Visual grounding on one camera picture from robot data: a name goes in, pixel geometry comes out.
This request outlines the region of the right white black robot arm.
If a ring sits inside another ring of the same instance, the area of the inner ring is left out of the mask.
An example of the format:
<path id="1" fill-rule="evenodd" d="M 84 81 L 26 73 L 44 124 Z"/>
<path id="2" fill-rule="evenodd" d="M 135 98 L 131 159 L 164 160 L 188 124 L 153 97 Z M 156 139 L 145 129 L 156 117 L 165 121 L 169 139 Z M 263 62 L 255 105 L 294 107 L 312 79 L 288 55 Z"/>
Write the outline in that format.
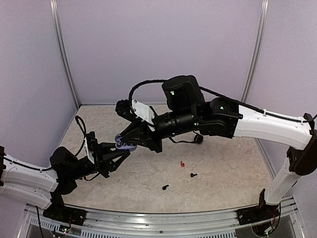
<path id="1" fill-rule="evenodd" d="M 206 88 L 199 86 L 192 75 L 160 80 L 169 112 L 156 115 L 154 110 L 133 99 L 117 103 L 116 112 L 130 125 L 116 136 L 119 145 L 140 145 L 162 151 L 162 140 L 198 131 L 201 135 L 225 138 L 247 137 L 269 140 L 288 146 L 283 167 L 269 188 L 260 193 L 253 209 L 258 220 L 272 213 L 283 196 L 302 176 L 317 168 L 317 131 L 310 114 L 291 117 L 262 110 L 215 93 L 204 99 Z"/>

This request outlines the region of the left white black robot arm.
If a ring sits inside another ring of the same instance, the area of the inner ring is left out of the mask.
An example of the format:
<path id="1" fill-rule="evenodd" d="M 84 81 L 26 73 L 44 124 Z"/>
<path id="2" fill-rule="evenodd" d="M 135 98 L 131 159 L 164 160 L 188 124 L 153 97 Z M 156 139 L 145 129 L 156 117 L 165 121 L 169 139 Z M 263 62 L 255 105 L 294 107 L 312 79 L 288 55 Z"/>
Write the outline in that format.
<path id="1" fill-rule="evenodd" d="M 50 167 L 39 167 L 13 158 L 0 148 L 0 193 L 23 202 L 48 209 L 58 220 L 69 216 L 62 195 L 70 194 L 76 181 L 92 174 L 109 177 L 130 155 L 118 150 L 113 143 L 101 143 L 87 150 L 78 159 L 68 149 L 58 147 L 50 157 Z"/>

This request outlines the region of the purple earbud charging case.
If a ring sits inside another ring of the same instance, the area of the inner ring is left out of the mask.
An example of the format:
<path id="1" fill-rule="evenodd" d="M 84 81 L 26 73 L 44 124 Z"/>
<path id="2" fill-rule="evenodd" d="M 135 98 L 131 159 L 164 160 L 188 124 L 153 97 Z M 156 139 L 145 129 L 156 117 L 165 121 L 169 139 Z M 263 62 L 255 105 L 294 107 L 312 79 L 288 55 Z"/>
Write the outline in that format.
<path id="1" fill-rule="evenodd" d="M 115 136 L 115 143 L 116 142 L 122 142 L 121 141 L 122 136 L 120 134 L 117 134 Z M 130 143 L 126 143 L 126 147 L 124 149 L 120 149 L 120 150 L 129 150 L 130 152 L 135 151 L 137 149 L 137 145 L 134 144 L 130 144 Z"/>

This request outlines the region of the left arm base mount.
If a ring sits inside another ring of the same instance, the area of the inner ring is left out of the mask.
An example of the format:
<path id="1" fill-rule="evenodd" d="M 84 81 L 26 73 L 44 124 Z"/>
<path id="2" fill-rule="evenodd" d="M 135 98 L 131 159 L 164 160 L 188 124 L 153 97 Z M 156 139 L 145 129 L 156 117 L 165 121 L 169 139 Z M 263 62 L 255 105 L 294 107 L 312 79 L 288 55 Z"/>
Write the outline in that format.
<path id="1" fill-rule="evenodd" d="M 79 226 L 84 224 L 86 214 L 87 211 L 83 209 L 58 204 L 52 204 L 43 211 L 43 216 L 46 218 Z"/>

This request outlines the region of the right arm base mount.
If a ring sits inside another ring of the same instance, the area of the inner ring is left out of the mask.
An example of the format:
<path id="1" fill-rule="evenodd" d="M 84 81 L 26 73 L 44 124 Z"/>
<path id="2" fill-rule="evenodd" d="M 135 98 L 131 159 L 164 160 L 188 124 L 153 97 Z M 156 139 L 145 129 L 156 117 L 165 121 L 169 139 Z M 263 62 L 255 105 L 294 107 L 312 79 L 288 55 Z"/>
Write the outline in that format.
<path id="1" fill-rule="evenodd" d="M 278 207 L 278 205 L 264 205 L 263 207 L 257 205 L 248 208 L 238 209 L 236 213 L 239 225 L 256 223 L 272 219 L 273 217 L 278 217 L 280 214 Z"/>

